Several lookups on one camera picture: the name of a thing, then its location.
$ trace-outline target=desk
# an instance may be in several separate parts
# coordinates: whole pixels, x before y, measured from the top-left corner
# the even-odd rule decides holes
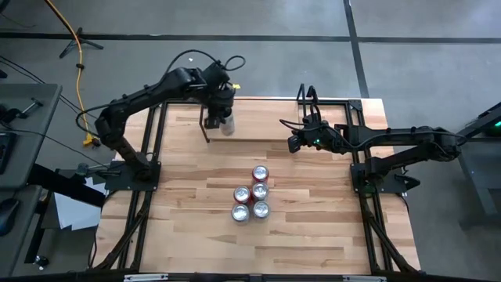
[[[16,119],[11,123],[15,129],[30,130],[45,134],[56,109],[61,93],[58,85],[0,85],[0,103],[8,107],[24,109],[31,104],[31,97],[44,103],[43,107],[33,110],[30,117]],[[43,141],[42,136],[20,132],[9,164],[0,175],[0,201],[11,198],[17,190],[15,198],[21,201],[16,215],[16,223],[9,234],[0,237],[0,277],[9,276],[16,264],[21,246],[35,212],[41,187],[26,186],[31,166],[35,162]]]
[[[289,102],[264,100],[261,106],[273,112]],[[368,127],[387,127],[380,99],[363,99],[362,104]],[[298,120],[297,108],[292,110]],[[342,109],[321,106],[320,110],[330,124],[345,123]],[[141,146],[146,115],[143,111],[128,120],[125,135],[136,149]],[[359,199],[351,188],[350,154],[311,148],[290,154],[285,139],[206,143],[199,115],[200,106],[168,106],[162,171],[153,195],[141,272],[369,273]],[[279,130],[282,125],[270,118],[258,126]],[[256,128],[239,127],[236,119],[236,130]],[[373,156],[392,153],[392,148],[372,149]],[[238,185],[251,184],[251,170],[259,164],[270,171],[271,217],[237,226],[230,217],[232,192]],[[96,264],[123,233],[130,196],[119,191],[104,206]],[[404,203],[394,195],[380,197],[388,236],[419,269]],[[134,250],[135,240],[129,250]],[[374,242],[382,266],[379,240]]]

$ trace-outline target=concrete floor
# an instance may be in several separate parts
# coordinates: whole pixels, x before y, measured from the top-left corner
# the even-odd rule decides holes
[[[87,32],[123,34],[245,34],[348,36],[342,0],[99,0],[54,1],[74,27]],[[497,0],[352,0],[359,36],[501,37]],[[43,2],[18,0],[5,11],[28,31],[65,32]],[[0,28],[17,29],[2,21]],[[81,92],[85,105],[107,103],[122,93],[156,82],[177,53],[202,49],[225,60],[240,54],[245,68],[232,73],[241,96],[294,96],[301,82],[322,97],[360,97],[351,44],[347,42],[121,42],[101,41],[102,51],[86,47]],[[76,102],[77,52],[58,59],[66,40],[0,39],[0,54],[61,84]],[[471,118],[499,102],[501,45],[360,44],[371,98],[384,101],[391,127],[441,126],[458,131]],[[202,56],[179,60],[205,67]],[[2,83],[30,82],[9,69]],[[101,162],[106,148],[82,149],[83,134],[74,113],[60,104],[49,136]],[[54,152],[64,152],[54,158]],[[38,162],[49,168],[74,168],[83,157],[44,142]],[[410,218],[422,269],[428,273],[501,280],[501,232],[464,232],[459,219],[480,211],[457,161],[411,167],[422,184],[409,193]],[[41,253],[51,258],[46,273],[82,270],[92,231],[50,233]],[[37,273],[19,266],[16,274]]]

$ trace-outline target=black floor stripe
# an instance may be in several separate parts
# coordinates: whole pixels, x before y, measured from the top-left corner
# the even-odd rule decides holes
[[[361,43],[397,44],[501,44],[501,38],[405,38],[405,37],[358,37]]]
[[[366,74],[363,71],[362,56],[360,55],[359,40],[357,37],[357,30],[355,28],[355,21],[353,20],[350,0],[343,0],[343,3],[344,12],[346,13],[346,21],[348,22],[348,31],[350,33],[353,60],[355,61],[355,71],[359,81],[360,97],[369,98],[369,89],[367,88]]]
[[[118,41],[240,41],[240,42],[350,42],[349,36],[315,35],[169,35],[169,34],[83,34],[88,40]],[[0,38],[73,39],[71,34],[2,32]]]

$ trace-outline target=wooden table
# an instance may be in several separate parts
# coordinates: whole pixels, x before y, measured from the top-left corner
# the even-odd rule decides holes
[[[278,122],[284,116],[276,113],[282,111],[285,118],[297,120],[297,107],[288,104],[295,102],[258,102],[265,109],[259,117],[252,110],[236,116],[236,134],[256,132],[242,132],[247,136],[243,139],[257,136],[261,140],[253,142],[223,138],[207,144],[198,125],[200,106],[168,107],[160,155],[162,172],[150,210],[142,272],[369,273],[359,199],[349,177],[351,155],[311,148],[290,154],[285,141],[290,132]],[[256,100],[238,100],[235,108],[245,107],[245,103]],[[363,99],[362,104],[368,127],[387,127],[380,99]],[[324,106],[321,113],[332,125],[345,123],[339,107]],[[265,123],[249,122],[262,119],[262,114],[269,115]],[[128,120],[126,138],[136,148],[140,148],[145,123],[145,111]],[[277,132],[285,133],[282,137]],[[390,147],[372,149],[376,156],[392,153]],[[238,185],[251,184],[251,170],[259,164],[270,170],[272,214],[267,222],[238,226],[230,217],[232,192]],[[130,192],[118,192],[106,203],[97,232],[95,264],[123,233],[130,196]],[[402,199],[384,194],[381,204],[388,236],[419,269]],[[382,266],[379,240],[374,242]],[[130,250],[134,247],[135,237]]]

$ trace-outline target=white paper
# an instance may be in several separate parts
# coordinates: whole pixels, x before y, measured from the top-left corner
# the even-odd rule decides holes
[[[94,184],[92,177],[85,179],[85,185],[105,193],[105,183]],[[101,219],[101,209],[90,204],[73,200],[69,197],[56,193],[56,208],[59,217],[59,226],[66,228],[71,226],[72,230],[79,230],[91,226],[97,226]]]

